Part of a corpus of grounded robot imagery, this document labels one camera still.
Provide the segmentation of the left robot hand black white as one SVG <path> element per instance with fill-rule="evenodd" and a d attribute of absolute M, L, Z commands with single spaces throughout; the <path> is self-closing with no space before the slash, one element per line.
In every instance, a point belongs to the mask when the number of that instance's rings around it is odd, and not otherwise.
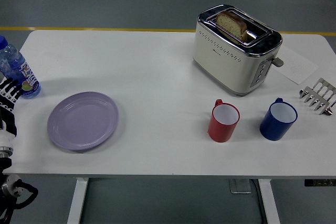
<path fill-rule="evenodd" d="M 17 135 L 14 106 L 22 95 L 22 85 L 13 78 L 4 78 L 1 82 L 1 149 L 13 148 L 12 141 Z"/>

